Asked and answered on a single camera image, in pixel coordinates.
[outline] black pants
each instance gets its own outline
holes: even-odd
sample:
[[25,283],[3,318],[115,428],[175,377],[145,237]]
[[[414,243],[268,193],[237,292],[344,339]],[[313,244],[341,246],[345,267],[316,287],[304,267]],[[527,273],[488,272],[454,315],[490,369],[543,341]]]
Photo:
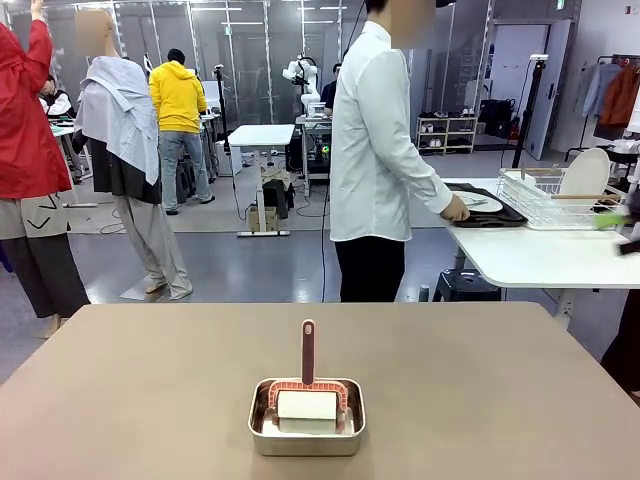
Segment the black pants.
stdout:
[[362,237],[336,242],[344,303],[394,302],[404,276],[404,242]]
[[2,240],[2,247],[38,318],[69,318],[89,304],[66,233]]
[[625,391],[640,391],[640,290],[629,292],[618,336],[602,357],[602,366]]

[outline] white plate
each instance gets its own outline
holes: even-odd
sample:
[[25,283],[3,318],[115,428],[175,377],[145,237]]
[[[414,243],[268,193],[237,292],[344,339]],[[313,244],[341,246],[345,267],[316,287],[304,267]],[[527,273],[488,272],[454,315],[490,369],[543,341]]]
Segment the white plate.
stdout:
[[[581,153],[567,169],[560,183],[560,195],[602,195],[609,181],[609,156],[604,150],[592,148]],[[575,206],[576,212],[586,212],[597,200],[559,200]]]
[[[481,213],[496,213],[501,211],[504,207],[502,204],[491,198],[486,197],[484,195],[480,195],[479,193],[472,192],[454,192],[467,206],[469,211],[471,212],[481,212]],[[483,203],[482,205],[475,205],[476,202],[486,201],[487,203]]]

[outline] hand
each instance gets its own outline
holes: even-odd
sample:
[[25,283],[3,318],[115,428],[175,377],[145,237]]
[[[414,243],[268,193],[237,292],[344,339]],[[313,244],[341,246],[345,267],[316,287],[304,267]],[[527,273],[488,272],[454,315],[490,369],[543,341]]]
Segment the hand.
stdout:
[[442,218],[450,222],[461,222],[469,218],[469,215],[469,209],[455,193],[449,206],[440,213]]
[[32,20],[42,20],[42,2],[43,0],[31,0]]

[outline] dish rack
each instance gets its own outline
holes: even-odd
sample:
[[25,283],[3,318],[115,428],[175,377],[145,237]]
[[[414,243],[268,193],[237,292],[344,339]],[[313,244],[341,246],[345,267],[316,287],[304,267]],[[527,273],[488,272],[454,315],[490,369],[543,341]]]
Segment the dish rack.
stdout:
[[502,169],[498,198],[534,230],[595,230],[595,216],[622,209],[620,195],[560,195],[566,169]]

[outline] green object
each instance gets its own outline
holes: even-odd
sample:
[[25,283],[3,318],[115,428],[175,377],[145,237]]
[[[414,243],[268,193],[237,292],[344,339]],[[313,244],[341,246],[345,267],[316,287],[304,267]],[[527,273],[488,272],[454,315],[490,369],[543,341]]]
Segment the green object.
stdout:
[[625,225],[629,219],[619,213],[603,213],[596,215],[595,224],[598,230],[607,230],[618,225]]

